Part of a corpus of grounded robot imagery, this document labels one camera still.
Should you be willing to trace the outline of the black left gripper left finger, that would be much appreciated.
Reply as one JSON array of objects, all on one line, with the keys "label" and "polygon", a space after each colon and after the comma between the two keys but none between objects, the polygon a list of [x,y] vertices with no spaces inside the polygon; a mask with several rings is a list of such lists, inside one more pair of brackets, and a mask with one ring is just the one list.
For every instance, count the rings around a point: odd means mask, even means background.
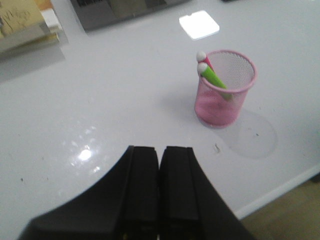
[{"label": "black left gripper left finger", "polygon": [[158,157],[130,145],[98,182],[69,202],[33,218],[20,240],[156,240]]}]

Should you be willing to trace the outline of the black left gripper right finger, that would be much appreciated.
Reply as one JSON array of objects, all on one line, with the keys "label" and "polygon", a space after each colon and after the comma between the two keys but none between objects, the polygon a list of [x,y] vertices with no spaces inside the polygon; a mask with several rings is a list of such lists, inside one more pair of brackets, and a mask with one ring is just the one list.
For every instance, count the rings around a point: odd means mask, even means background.
[{"label": "black left gripper right finger", "polygon": [[168,146],[159,169],[161,240],[253,240],[191,147]]}]

